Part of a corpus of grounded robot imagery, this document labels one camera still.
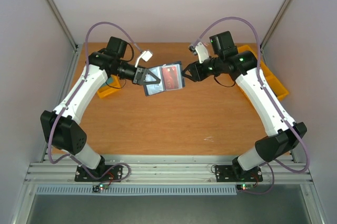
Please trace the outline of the red VIP card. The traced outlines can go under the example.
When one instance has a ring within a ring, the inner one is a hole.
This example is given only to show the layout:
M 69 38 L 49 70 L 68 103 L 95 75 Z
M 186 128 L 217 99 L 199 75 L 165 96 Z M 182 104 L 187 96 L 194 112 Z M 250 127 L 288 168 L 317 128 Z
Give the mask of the red VIP card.
M 164 89 L 166 91 L 179 90 L 183 87 L 181 67 L 179 64 L 162 66 L 161 72 Z

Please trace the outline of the blue leather card holder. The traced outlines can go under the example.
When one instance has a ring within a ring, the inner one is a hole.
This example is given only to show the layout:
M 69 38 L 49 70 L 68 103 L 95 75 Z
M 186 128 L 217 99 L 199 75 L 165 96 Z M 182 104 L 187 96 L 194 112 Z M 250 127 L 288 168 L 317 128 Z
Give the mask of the blue leather card holder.
M 160 83 L 145 85 L 144 93 L 146 96 L 156 95 L 165 91 L 180 90 L 185 87 L 181 61 L 152 67 L 149 70 L 160 79 Z

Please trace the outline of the teal credit card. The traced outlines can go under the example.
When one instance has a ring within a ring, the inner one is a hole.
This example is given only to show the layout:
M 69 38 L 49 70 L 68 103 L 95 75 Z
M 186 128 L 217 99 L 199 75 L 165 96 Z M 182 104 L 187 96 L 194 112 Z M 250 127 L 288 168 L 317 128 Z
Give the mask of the teal credit card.
M 114 83 L 116 83 L 116 82 L 118 82 L 118 77 L 117 77 L 117 76 L 112 75 L 112 76 L 108 79 L 108 83 L 109 83 L 109 84 L 114 84 Z

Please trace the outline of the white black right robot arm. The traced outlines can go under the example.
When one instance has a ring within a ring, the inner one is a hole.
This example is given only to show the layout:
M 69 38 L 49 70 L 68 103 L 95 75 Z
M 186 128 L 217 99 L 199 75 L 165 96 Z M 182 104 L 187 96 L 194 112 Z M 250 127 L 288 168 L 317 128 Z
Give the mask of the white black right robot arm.
M 209 76 L 228 74 L 255 108 L 266 137 L 256 141 L 253 148 L 232 161 L 234 177 L 244 180 L 259 165 L 293 150 L 306 134 L 307 127 L 303 122 L 297 123 L 285 111 L 258 66 L 254 53 L 240 51 L 229 31 L 211 36 L 210 43 L 215 57 L 210 57 L 202 42 L 189 46 L 198 60 L 189 64 L 182 75 L 193 82 L 201 82 Z

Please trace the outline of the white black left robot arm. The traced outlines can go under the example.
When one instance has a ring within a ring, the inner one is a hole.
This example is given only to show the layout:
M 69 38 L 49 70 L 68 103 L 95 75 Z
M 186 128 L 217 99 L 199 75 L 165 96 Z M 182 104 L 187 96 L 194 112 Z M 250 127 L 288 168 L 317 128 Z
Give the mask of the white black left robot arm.
M 129 46 L 127 41 L 110 37 L 105 48 L 87 57 L 80 78 L 63 101 L 53 111 L 44 111 L 41 115 L 48 147 L 75 158 L 88 168 L 87 174 L 94 181 L 105 177 L 106 167 L 101 164 L 102 157 L 86 142 L 87 135 L 80 122 L 95 93 L 112 75 L 142 86 L 161 82 L 149 69 L 123 59 Z

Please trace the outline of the yellow bin left side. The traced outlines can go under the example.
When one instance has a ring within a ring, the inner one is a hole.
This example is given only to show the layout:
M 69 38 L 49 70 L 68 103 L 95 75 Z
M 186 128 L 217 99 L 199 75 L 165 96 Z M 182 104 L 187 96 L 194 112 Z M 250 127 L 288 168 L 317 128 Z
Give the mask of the yellow bin left side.
M 109 84 L 108 79 L 103 85 L 97 90 L 96 94 L 100 99 L 106 98 L 109 95 L 119 91 L 122 88 L 119 80 L 114 84 Z

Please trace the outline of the yellow bin far right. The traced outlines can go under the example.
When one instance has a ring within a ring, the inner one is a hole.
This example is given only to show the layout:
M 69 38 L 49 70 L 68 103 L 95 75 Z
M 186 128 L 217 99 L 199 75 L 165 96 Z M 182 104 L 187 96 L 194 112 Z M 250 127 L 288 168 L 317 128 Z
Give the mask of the yellow bin far right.
M 239 47 L 237 48 L 237 50 L 238 50 L 239 53 L 243 53 L 243 52 L 245 52 L 245 51 L 250 51 L 250 52 L 254 53 L 253 49 L 252 49 L 249 45 L 242 45 L 242 46 L 239 46 Z

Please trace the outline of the yellow bin near right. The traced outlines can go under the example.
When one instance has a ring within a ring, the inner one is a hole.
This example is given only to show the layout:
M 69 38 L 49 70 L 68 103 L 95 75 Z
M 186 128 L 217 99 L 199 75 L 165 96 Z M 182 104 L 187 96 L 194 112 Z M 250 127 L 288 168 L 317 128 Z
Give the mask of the yellow bin near right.
M 289 95 L 289 91 L 276 76 L 269 75 L 266 77 L 266 81 L 279 101 L 284 100 Z

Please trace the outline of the left small circuit board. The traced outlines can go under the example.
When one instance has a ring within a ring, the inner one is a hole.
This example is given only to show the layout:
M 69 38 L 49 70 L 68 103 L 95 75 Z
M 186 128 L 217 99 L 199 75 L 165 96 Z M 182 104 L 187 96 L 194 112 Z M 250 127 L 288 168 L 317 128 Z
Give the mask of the left small circuit board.
M 96 186 L 92 186 L 92 192 L 93 193 L 99 193 L 102 192 L 104 190 L 107 190 L 110 186 L 108 184 L 99 184 Z

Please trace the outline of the small circuit board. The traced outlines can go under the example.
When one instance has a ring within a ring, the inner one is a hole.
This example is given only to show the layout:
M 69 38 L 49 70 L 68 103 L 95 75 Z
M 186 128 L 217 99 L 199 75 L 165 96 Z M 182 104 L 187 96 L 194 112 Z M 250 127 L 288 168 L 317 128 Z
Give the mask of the small circuit board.
M 246 190 L 251 190 L 255 188 L 255 184 L 247 184 L 247 183 L 243 183 L 243 184 L 237 184 L 236 185 L 236 189 L 239 191 L 246 191 Z
M 110 186 L 108 184 L 99 184 L 96 186 L 92 186 L 92 192 L 93 193 L 99 193 L 102 192 L 104 190 L 107 190 Z

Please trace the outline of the right small circuit board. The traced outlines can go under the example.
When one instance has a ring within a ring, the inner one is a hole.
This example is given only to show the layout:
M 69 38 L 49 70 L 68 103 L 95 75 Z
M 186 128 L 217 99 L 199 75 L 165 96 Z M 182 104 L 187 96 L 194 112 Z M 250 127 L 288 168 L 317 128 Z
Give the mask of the right small circuit board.
M 236 189 L 239 191 L 246 191 L 246 190 L 251 190 L 255 188 L 255 184 L 247 184 L 247 183 L 243 183 L 243 184 L 237 184 L 236 185 Z

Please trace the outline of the left aluminium corner post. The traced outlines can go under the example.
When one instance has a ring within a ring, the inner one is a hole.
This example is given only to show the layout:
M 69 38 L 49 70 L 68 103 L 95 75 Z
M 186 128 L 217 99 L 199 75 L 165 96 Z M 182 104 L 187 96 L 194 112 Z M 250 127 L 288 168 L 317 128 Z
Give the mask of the left aluminium corner post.
M 65 23 L 65 21 L 64 21 L 62 15 L 61 15 L 57 5 L 55 4 L 54 0 L 46 0 L 46 2 L 47 2 L 47 5 L 49 6 L 51 12 L 55 16 L 55 18 L 56 18 L 59 26 L 61 27 L 63 33 L 65 34 L 68 42 L 70 43 L 72 49 L 74 51 L 76 51 L 77 48 L 78 48 L 78 45 L 75 42 L 75 39 L 74 39 L 73 35 L 71 34 L 67 24 Z

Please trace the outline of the aluminium corner post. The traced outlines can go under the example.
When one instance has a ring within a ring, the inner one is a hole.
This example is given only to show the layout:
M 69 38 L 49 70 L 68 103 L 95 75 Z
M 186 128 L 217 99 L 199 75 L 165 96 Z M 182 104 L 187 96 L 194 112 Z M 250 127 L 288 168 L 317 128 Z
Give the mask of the aluminium corner post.
M 72 49 L 74 51 L 76 51 L 77 48 L 78 48 L 78 45 L 75 42 L 75 39 L 74 39 L 73 35 L 71 34 L 67 24 L 65 23 L 65 21 L 64 21 L 62 15 L 61 15 L 57 5 L 55 4 L 54 0 L 46 0 L 46 2 L 47 2 L 47 5 L 49 6 L 51 12 L 55 16 L 55 18 L 56 18 L 59 26 L 61 27 L 63 33 L 65 34 L 68 42 L 70 43 Z
M 273 33 L 275 32 L 276 28 L 280 24 L 283 16 L 285 15 L 286 11 L 290 7 L 293 0 L 283 0 L 281 3 L 281 6 L 279 10 L 277 11 L 271 25 L 269 26 L 264 38 L 262 39 L 262 42 L 260 44 L 260 51 L 262 52 L 264 48 L 266 47 L 268 41 L 272 37 Z

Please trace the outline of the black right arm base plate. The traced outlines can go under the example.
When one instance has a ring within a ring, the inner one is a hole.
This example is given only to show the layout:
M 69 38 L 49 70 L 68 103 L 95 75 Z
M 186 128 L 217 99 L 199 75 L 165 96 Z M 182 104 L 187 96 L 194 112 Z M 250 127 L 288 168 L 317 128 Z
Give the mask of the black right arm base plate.
M 262 182 L 262 171 L 254 167 L 244 171 L 240 167 L 235 170 L 231 165 L 216 165 L 215 177 L 217 182 Z

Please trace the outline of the aluminium rail base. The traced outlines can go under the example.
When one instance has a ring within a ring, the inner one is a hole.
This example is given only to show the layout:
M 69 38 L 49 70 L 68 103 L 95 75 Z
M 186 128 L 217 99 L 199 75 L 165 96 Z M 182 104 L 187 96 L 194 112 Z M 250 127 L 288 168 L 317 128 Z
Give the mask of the aluminium rail base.
M 231 164 L 232 155 L 131 155 L 106 154 L 107 164 L 126 163 L 131 175 L 123 184 L 215 184 L 215 164 Z M 48 156 L 32 162 L 24 178 L 26 184 L 72 184 L 77 164 L 69 157 L 51 164 Z M 309 171 L 293 173 L 273 161 L 261 167 L 262 184 L 312 184 Z

